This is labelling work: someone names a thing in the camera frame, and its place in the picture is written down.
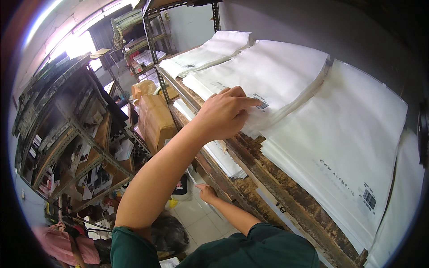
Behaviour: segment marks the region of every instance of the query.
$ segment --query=person's right hand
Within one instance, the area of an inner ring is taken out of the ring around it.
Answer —
[[[207,203],[211,204],[211,202],[214,199],[218,198],[218,195],[216,194],[215,190],[210,185],[207,185],[207,184],[196,184],[195,187],[197,187],[197,188],[199,188],[201,190],[201,192],[199,193],[199,197],[204,202],[207,202]]]
[[[227,87],[208,98],[191,122],[206,143],[229,139],[243,128],[248,118],[245,109],[261,104],[257,99],[247,98],[240,86]]]

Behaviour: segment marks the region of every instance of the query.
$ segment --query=white plastic mailer bag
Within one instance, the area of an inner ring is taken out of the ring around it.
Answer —
[[[185,53],[160,62],[160,67],[173,78],[185,77],[195,72],[229,60],[240,50],[250,46],[250,33],[237,31],[217,31],[213,37]]]
[[[384,214],[407,104],[335,60],[319,91],[263,132],[262,152],[370,249]],[[276,155],[270,155],[273,148]]]
[[[417,136],[406,129],[399,142],[392,195],[365,267],[384,267],[400,245],[416,213],[423,187]]]
[[[179,110],[189,121],[191,121],[195,115],[186,106],[183,100],[178,99],[173,103],[173,106]],[[209,142],[204,145],[204,149],[210,154],[210,156],[218,163],[220,168],[225,172],[228,177],[231,178],[245,178],[247,177],[246,172],[232,159],[227,151],[222,149],[222,146],[218,141]]]
[[[242,132],[252,138],[308,100],[324,78],[329,55],[316,49],[260,40],[230,61],[194,72],[183,83],[203,100],[225,87],[241,86],[264,103],[248,109]]]

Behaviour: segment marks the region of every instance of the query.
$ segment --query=person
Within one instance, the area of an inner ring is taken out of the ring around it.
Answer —
[[[181,175],[206,143],[233,137],[248,118],[246,108],[261,104],[247,98],[239,86],[223,89],[139,170],[118,207],[112,231],[113,268],[160,267],[150,226]],[[201,189],[201,199],[216,207],[240,233],[201,245],[179,268],[319,266],[316,250],[304,238],[224,202],[208,185],[196,186]]]
[[[32,231],[44,251],[63,267],[79,264],[82,268],[89,268],[90,265],[110,264],[111,239],[93,240],[79,235],[75,241],[64,231],[65,228],[66,225],[60,221],[50,227],[35,226]]]

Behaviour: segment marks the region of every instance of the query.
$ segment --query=shirt sleeve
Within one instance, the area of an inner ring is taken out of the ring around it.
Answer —
[[[123,226],[113,228],[110,260],[113,268],[160,267],[155,247]]]

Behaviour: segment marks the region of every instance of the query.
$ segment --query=tiled floor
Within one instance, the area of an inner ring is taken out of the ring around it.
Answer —
[[[188,182],[186,195],[173,195],[173,197],[179,200],[178,204],[174,208],[170,208],[167,203],[166,210],[176,217],[188,232],[190,245],[186,254],[189,255],[204,243],[227,238],[233,233],[239,232],[218,210],[214,208],[216,211],[214,212],[207,203],[201,200],[199,189],[194,187],[192,182]]]

